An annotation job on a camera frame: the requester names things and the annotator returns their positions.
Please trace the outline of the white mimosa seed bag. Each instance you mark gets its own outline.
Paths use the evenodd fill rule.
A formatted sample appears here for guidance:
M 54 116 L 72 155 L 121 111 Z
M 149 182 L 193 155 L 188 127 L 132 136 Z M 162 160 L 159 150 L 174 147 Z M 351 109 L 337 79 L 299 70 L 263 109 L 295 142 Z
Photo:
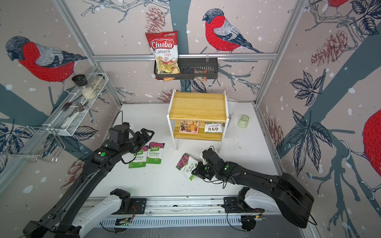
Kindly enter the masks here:
M 176 168 L 181 171 L 186 176 L 186 178 L 192 181 L 194 178 L 192 171 L 197 167 L 197 165 L 198 161 L 185 153 L 177 163 Z

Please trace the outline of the green seed bag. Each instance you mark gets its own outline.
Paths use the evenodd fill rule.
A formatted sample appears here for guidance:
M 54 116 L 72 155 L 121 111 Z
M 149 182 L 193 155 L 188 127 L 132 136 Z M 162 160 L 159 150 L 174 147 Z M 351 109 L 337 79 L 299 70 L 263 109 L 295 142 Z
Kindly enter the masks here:
M 151 142 L 148 147 L 146 163 L 161 164 L 165 143 Z
M 133 154 L 131 162 L 129 163 L 129 168 L 135 169 L 135 168 L 146 167 L 147 153 L 148 153 L 148 147 L 144 146 L 136 154 Z

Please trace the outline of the white seed packet shelf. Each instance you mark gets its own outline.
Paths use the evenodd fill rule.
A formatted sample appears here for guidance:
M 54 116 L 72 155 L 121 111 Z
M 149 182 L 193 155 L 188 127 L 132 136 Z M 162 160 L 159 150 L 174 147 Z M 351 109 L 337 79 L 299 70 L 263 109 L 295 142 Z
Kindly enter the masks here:
M 205 122 L 204 132 L 205 133 L 223 133 L 222 124 Z

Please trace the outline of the picture seed packet shelf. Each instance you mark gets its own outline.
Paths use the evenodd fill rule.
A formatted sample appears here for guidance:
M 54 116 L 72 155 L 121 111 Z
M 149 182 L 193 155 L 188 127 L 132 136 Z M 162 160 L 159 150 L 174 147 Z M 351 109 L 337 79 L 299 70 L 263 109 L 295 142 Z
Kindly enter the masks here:
M 179 133 L 198 134 L 199 121 L 181 121 Z

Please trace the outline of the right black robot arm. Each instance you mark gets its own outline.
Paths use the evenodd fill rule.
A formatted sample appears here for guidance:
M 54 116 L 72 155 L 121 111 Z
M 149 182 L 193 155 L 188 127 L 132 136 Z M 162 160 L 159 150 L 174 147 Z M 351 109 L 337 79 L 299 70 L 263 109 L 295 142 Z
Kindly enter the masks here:
M 292 175 L 272 176 L 248 170 L 237 163 L 223 161 L 212 148 L 204 150 L 202 158 L 192 170 L 193 175 L 201 179 L 215 177 L 224 184 L 260 191 L 270 196 L 283 217 L 299 228 L 306 228 L 309 219 L 313 218 L 310 212 L 314 198 Z

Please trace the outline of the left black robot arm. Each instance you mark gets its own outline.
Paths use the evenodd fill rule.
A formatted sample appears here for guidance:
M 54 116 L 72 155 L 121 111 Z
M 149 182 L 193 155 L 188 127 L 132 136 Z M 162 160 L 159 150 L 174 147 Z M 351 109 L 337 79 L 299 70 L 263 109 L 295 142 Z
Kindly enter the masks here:
M 30 221 L 23 229 L 26 238 L 78 238 L 82 229 L 73 221 L 97 185 L 121 162 L 122 156 L 140 151 L 154 131 L 134 132 L 129 123 L 109 129 L 109 138 L 86 160 L 81 175 L 66 194 L 40 220 Z

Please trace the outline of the wooden two-tier shelf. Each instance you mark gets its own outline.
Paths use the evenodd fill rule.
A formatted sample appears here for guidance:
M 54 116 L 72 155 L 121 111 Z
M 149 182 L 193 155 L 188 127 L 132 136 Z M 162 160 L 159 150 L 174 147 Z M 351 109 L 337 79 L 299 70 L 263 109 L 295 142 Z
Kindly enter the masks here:
M 216 141 L 221 151 L 229 123 L 229 110 L 226 93 L 186 93 L 173 90 L 167 121 L 174 149 L 177 150 L 181 139 Z M 198 121 L 197 134 L 181 133 L 182 121 Z M 204 132 L 205 123 L 220 123 L 222 133 Z

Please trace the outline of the red Chuba cassava chips bag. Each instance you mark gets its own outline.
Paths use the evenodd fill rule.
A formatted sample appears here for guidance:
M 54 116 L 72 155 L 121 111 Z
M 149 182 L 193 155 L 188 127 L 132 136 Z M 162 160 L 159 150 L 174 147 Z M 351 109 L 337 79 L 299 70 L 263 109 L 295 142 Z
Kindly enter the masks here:
M 155 57 L 156 74 L 179 74 L 178 33 L 161 32 L 145 34 L 152 54 Z

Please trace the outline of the green glass cup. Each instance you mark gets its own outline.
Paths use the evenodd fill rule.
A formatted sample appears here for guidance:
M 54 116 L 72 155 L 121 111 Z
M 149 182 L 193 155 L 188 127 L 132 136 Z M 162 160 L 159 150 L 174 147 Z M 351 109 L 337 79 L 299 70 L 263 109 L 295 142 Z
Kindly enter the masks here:
M 242 115 L 238 121 L 238 127 L 242 129 L 247 128 L 249 124 L 249 119 L 250 118 L 247 115 Z

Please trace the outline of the black lid grinder bottle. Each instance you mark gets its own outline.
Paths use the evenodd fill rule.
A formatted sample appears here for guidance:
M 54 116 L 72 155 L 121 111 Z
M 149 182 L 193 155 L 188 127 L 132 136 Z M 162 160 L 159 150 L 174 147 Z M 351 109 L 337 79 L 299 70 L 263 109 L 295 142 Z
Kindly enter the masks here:
M 96 91 L 93 87 L 88 83 L 86 75 L 78 74 L 72 77 L 71 79 L 80 89 L 82 96 L 86 100 L 95 99 L 97 96 Z

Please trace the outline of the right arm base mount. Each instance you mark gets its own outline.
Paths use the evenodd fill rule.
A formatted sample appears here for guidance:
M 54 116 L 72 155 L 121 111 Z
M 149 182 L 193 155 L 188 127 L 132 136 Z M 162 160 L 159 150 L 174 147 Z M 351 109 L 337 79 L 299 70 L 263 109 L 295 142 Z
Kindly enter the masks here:
M 221 205 L 226 213 L 253 213 L 262 214 L 265 212 L 263 208 L 252 208 L 245 202 L 245 195 L 250 190 L 249 187 L 243 187 L 236 197 L 224 197 L 224 204 Z

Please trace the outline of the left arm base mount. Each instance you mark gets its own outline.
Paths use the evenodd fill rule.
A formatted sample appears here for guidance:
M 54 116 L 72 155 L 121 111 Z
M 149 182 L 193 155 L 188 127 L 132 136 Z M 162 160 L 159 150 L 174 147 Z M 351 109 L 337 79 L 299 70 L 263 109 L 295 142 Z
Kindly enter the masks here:
M 120 208 L 113 215 L 144 214 L 147 203 L 146 198 L 132 198 L 129 192 L 119 188 L 111 191 L 110 195 L 116 195 L 121 201 Z

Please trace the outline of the black wall basket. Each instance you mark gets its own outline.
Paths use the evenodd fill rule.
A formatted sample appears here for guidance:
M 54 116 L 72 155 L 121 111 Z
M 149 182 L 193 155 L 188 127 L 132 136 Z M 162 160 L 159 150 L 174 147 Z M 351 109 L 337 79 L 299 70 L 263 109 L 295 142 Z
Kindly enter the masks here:
M 194 79 L 195 77 L 206 77 L 207 79 L 216 79 L 218 77 L 218 60 L 217 58 L 179 58 L 178 66 L 179 74 L 156 73 L 157 66 L 154 65 L 154 75 L 156 78 L 175 78 Z

